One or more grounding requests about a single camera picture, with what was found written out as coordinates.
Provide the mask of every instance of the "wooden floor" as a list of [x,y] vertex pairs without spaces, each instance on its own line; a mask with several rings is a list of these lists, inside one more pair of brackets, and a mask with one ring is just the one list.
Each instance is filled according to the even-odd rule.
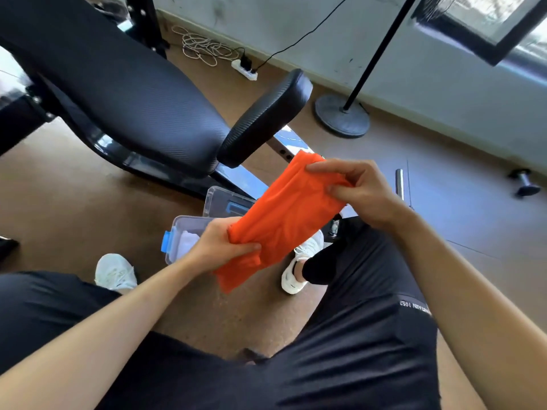
[[[284,75],[266,65],[250,82],[227,61],[211,68],[178,47],[168,55],[229,124]],[[372,126],[365,137],[334,137],[311,111],[325,92],[315,86],[291,128],[327,157],[375,159],[393,186],[395,170],[403,168],[414,209],[547,330],[547,193],[517,200],[511,195],[516,185],[506,178],[510,164],[378,109],[368,108]],[[244,165],[267,184],[285,167],[265,146]],[[57,270],[90,282],[105,253],[124,255],[141,279],[151,276],[165,264],[164,230],[177,215],[200,215],[203,206],[110,165],[60,120],[0,158],[0,190],[0,233],[22,243],[2,271]],[[324,293],[308,285],[286,296],[279,287],[282,268],[262,271],[229,296],[202,276],[180,293],[157,329],[224,357],[242,347],[273,354],[296,337]],[[442,338],[438,357],[443,408],[482,409]]]

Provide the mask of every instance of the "baseboard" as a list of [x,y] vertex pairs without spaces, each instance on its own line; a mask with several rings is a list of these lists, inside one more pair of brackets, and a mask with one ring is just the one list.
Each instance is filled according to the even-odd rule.
[[[196,33],[202,34],[203,36],[209,37],[211,39],[220,41],[230,47],[243,46],[245,47],[245,50],[248,54],[256,57],[257,59],[266,60],[268,57],[270,57],[270,54],[265,53],[254,46],[245,45],[239,40],[227,37],[226,35],[222,33],[218,33],[214,30],[211,30],[208,27],[201,26],[200,24],[196,24],[190,20],[183,19],[165,10],[158,10],[158,18],[164,19],[167,22],[177,24],[179,26],[183,26],[187,28],[189,31],[196,32]],[[293,63],[290,63],[288,61],[283,61],[275,57],[272,57],[270,61],[268,61],[268,63],[272,64],[275,67],[284,69],[286,71],[291,71],[293,69],[298,68],[298,66]],[[323,85],[329,89],[332,89],[333,91],[339,92],[343,95],[349,95],[352,90],[351,88],[348,88],[347,86],[344,86],[336,81],[333,81],[332,79],[329,79],[327,77],[314,73],[308,69],[303,69],[303,70],[306,73],[306,76],[309,77],[312,82]],[[357,100],[359,100],[360,102],[363,102],[366,105],[370,105],[374,108],[384,110],[386,112],[389,112],[390,114],[399,116],[410,122],[421,125],[427,129],[439,132],[442,135],[451,137],[464,144],[468,144],[474,148],[485,151],[488,154],[514,162],[519,167],[529,167],[535,172],[547,175],[547,165],[539,165],[536,163],[532,163],[530,161],[526,161],[524,158],[515,156],[512,150],[510,149],[506,149],[506,148],[497,146],[495,144],[492,144],[490,142],[483,141],[480,138],[469,135],[468,133],[464,131],[457,130],[449,125],[446,125],[439,121],[435,121],[434,119],[431,119],[427,116],[424,116],[417,112],[410,111],[406,108],[402,108],[398,105],[393,104],[392,102],[386,101],[384,99],[381,99],[375,96],[365,95],[364,93],[360,93],[357,96]]]

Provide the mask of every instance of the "white wall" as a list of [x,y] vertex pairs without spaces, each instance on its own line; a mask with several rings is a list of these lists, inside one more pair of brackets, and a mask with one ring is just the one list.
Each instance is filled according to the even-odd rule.
[[[340,0],[155,0],[156,7],[271,54]],[[347,0],[315,33],[276,56],[353,87],[404,0]],[[402,25],[362,90],[371,104],[547,173],[547,85]]]

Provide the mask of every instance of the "hand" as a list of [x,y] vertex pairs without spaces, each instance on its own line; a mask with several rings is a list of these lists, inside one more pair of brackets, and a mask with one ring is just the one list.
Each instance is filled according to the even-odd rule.
[[234,257],[260,250],[259,243],[231,244],[228,227],[239,217],[211,221],[197,243],[180,261],[190,262],[199,273],[210,272],[228,263]]
[[359,217],[374,228],[395,231],[414,212],[395,194],[372,160],[327,159],[310,164],[312,173],[340,173],[355,187],[332,186],[328,192],[350,204]]

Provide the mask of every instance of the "black pants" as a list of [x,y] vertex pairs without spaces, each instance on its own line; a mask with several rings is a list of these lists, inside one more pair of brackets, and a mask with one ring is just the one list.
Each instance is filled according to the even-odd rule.
[[[437,328],[406,263],[358,219],[340,234],[306,262],[329,286],[274,357],[245,366],[150,332],[98,408],[440,409]],[[1,275],[0,373],[118,296],[74,275]]]

